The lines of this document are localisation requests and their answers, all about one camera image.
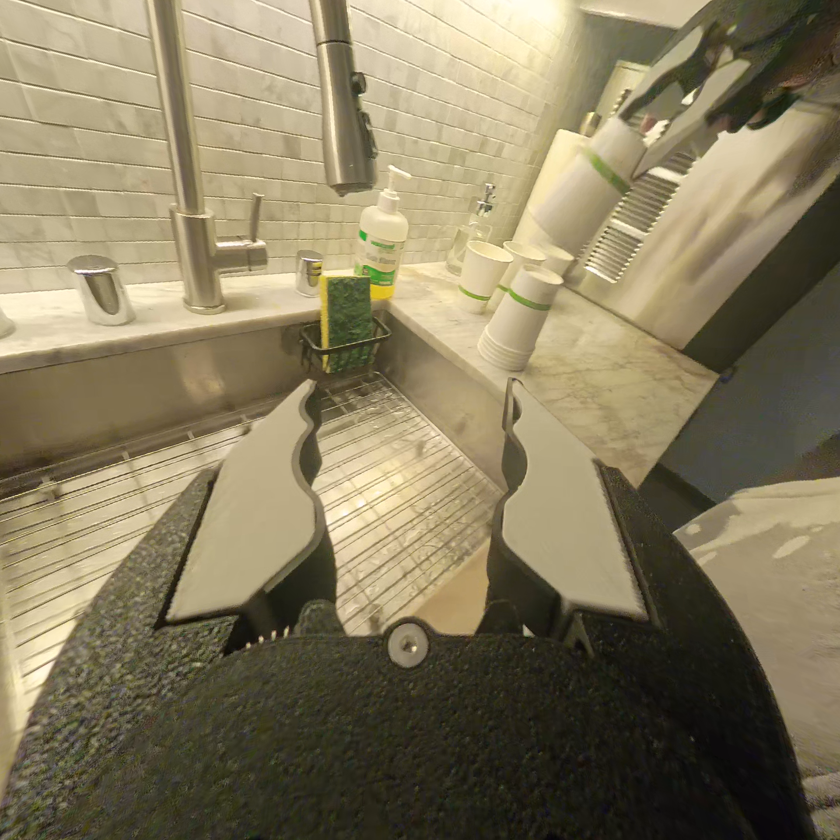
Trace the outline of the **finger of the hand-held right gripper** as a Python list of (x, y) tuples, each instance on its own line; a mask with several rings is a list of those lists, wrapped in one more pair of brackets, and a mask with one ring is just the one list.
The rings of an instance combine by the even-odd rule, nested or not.
[(646, 148), (634, 168), (632, 180), (665, 161), (697, 133), (707, 133), (711, 113), (735, 92), (751, 68), (748, 60), (740, 58), (714, 69), (692, 103), (669, 121), (666, 130)]
[(618, 118), (630, 124), (641, 117), (638, 130), (648, 133), (657, 123), (679, 116), (686, 97), (701, 89), (715, 68), (716, 26), (681, 29), (619, 109)]

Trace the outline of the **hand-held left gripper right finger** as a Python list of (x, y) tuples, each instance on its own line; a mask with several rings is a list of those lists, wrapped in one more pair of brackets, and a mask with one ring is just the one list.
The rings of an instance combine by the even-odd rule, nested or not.
[(601, 461), (517, 377), (507, 380), (488, 594), (534, 636), (583, 638), (583, 616), (650, 623)]

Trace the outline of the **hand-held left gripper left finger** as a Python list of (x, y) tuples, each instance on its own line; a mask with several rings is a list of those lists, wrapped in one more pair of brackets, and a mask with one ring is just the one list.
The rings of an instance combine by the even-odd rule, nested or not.
[(252, 638), (293, 631), (307, 604), (336, 605), (338, 573), (314, 482), (323, 390), (300, 384), (218, 468), (166, 597), (163, 623), (234, 617)]

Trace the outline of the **steel appliance with vents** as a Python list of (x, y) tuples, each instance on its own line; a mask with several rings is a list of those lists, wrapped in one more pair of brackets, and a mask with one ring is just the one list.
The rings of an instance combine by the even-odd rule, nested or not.
[(838, 104), (836, 68), (769, 127), (721, 134), (622, 275), (581, 265), (574, 290), (683, 350), (835, 182)]

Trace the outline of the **white paper towel roll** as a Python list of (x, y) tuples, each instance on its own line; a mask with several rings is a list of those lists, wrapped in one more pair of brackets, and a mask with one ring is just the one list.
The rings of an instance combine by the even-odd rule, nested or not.
[(539, 169), (537, 179), (521, 212), (515, 233), (511, 238), (514, 243), (532, 246), (545, 256), (554, 248), (550, 237), (542, 231), (535, 221), (533, 211), (551, 192), (554, 183), (571, 165), (580, 148), (585, 147), (589, 141), (589, 138), (580, 133), (563, 129), (559, 129), (553, 136), (549, 151)]

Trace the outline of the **stainless steel sink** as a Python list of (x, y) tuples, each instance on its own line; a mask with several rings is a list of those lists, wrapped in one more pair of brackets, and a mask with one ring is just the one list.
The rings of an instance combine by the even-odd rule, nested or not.
[[(373, 365), (329, 377), (336, 385), (381, 373), (419, 408), (501, 493), (501, 405), (482, 384), (434, 350), (393, 315), (392, 331)], [(2, 481), (101, 449), (278, 402), (317, 374), (301, 363), (299, 326), (202, 339), (2, 375)], [(409, 614), (425, 616), (443, 632), (478, 624), (489, 538), (445, 583)], [(2, 629), (2, 713), (6, 633)]]

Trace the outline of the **stack of inverted paper cups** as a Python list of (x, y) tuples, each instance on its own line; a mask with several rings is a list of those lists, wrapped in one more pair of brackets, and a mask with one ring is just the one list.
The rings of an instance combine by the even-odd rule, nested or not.
[(524, 371), (564, 280), (543, 266), (523, 266), (480, 335), (479, 355), (495, 367)]

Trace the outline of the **person's grey patterned sweatshirt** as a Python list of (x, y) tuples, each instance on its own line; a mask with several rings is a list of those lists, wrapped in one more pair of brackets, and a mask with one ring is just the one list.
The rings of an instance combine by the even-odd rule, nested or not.
[(769, 679), (818, 837), (839, 838), (839, 478), (740, 490), (675, 536)]

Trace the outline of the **yellow and green sponge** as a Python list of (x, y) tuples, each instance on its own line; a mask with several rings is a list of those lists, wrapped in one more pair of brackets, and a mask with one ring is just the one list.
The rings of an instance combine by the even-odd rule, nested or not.
[(347, 344), (373, 338), (371, 283), (367, 276), (324, 276), (320, 283), (321, 347), (331, 352), (322, 359), (326, 373), (340, 373), (366, 365), (371, 345), (341, 350)]

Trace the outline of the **glass soap dispenser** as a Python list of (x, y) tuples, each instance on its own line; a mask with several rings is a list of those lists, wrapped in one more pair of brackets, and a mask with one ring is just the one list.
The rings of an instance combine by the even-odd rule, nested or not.
[(460, 276), (468, 244), (475, 241), (487, 242), (490, 239), (492, 231), (490, 214), (496, 200), (496, 190), (494, 183), (484, 184), (483, 193), (470, 208), (467, 223), (458, 228), (445, 261), (446, 269), (450, 274)]

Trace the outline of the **yellow dish soap bottle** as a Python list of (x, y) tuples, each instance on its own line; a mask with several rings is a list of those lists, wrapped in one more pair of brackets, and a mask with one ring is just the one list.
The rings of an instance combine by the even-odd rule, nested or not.
[(385, 188), (360, 216), (353, 273), (369, 280), (373, 301), (387, 300), (394, 293), (409, 230), (409, 223), (400, 211), (398, 180), (411, 178), (409, 173), (390, 164)]

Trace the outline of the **brushed steel gooseneck faucet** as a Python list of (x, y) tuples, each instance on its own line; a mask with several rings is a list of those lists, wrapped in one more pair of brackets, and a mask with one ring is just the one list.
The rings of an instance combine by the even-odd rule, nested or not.
[[(219, 239), (207, 210), (196, 140), (193, 95), (186, 66), (182, 4), (145, 2), (175, 202), (170, 209), (186, 310), (213, 316), (226, 309), (224, 276), (260, 272), (268, 265), (259, 237), (262, 195), (253, 195), (248, 232)], [(366, 79), (357, 70), (350, 16), (344, 1), (310, 2), (322, 100), (322, 156), (326, 182), (340, 197), (365, 193), (376, 181), (377, 147), (364, 109)]]

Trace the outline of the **upper wall cabinet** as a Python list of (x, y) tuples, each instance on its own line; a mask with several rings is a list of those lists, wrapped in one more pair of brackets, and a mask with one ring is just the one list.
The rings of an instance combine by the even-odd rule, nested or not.
[(589, 14), (678, 29), (708, 1), (580, 1)]

